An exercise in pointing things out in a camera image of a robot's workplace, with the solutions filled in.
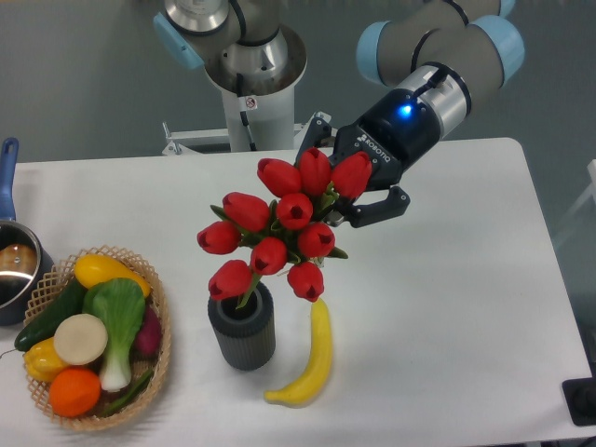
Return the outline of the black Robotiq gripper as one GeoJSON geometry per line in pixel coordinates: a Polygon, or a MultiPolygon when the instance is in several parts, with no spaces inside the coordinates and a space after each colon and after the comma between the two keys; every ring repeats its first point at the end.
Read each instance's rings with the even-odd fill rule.
{"type": "Polygon", "coordinates": [[[338,199],[330,212],[330,226],[349,223],[353,228],[378,224],[402,216],[411,203],[410,197],[395,184],[402,174],[440,139],[437,114],[411,91],[396,88],[360,116],[354,123],[338,129],[325,119],[313,118],[305,129],[294,166],[312,148],[333,148],[333,166],[357,152],[372,161],[368,191],[388,189],[387,197],[371,204],[359,205],[354,199],[338,199]]]}

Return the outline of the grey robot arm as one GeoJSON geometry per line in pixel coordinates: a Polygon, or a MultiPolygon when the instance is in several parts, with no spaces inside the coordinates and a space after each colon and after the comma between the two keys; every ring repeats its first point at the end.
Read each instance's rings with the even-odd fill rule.
{"type": "Polygon", "coordinates": [[[402,174],[501,89],[525,49],[507,16],[509,1],[431,1],[402,22],[369,25],[356,51],[360,74],[387,94],[336,131],[313,117],[294,130],[294,88],[307,57],[298,34],[279,19],[276,1],[168,1],[153,24],[171,57],[204,68],[221,91],[235,152],[296,148],[334,140],[333,165],[368,155],[367,187],[384,200],[342,198],[321,210],[328,224],[355,227],[401,216],[410,199],[402,174]]]}

